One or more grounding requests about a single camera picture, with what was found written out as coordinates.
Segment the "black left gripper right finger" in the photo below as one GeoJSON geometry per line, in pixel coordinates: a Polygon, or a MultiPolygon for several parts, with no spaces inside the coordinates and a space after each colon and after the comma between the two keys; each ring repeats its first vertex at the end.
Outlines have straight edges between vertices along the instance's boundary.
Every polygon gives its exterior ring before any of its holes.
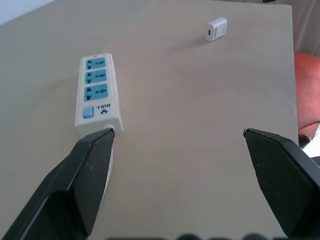
{"type": "Polygon", "coordinates": [[[284,234],[320,240],[320,156],[253,128],[243,132],[259,187],[284,234]]]}

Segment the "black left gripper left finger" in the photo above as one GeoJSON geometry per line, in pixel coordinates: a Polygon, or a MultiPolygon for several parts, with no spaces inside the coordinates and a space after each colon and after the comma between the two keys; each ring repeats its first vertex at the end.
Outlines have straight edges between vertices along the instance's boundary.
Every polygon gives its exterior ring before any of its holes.
{"type": "Polygon", "coordinates": [[[2,240],[87,240],[107,186],[115,131],[86,135],[43,179],[2,240]]]}

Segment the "white blue power strip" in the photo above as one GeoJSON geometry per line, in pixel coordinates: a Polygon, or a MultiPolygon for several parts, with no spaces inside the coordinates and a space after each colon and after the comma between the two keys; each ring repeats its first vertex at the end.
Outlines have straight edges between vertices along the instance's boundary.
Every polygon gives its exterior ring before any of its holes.
{"type": "Polygon", "coordinates": [[[83,138],[104,129],[124,131],[116,70],[110,53],[80,61],[74,126],[83,138]]]}

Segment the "white USB charger plug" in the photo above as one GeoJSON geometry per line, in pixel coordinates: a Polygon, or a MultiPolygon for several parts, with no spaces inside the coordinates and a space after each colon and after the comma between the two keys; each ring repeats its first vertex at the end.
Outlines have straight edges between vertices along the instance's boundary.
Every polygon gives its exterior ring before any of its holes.
{"type": "Polygon", "coordinates": [[[215,41],[223,37],[227,32],[228,21],[225,17],[219,17],[208,23],[207,31],[204,35],[209,42],[215,41]]]}

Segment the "white object beside table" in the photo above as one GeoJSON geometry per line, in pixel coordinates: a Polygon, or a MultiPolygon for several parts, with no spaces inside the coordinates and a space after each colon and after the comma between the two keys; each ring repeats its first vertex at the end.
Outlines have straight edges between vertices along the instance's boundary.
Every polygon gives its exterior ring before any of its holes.
{"type": "Polygon", "coordinates": [[[310,157],[320,157],[320,124],[315,132],[314,138],[303,148],[303,151],[310,157]]]}

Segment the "orange-red rounded object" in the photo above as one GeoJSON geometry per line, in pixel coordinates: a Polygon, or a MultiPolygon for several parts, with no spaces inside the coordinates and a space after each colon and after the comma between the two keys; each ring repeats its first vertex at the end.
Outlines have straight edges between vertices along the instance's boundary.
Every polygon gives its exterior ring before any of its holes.
{"type": "Polygon", "coordinates": [[[320,57],[294,53],[298,136],[314,138],[320,125],[320,57]]]}

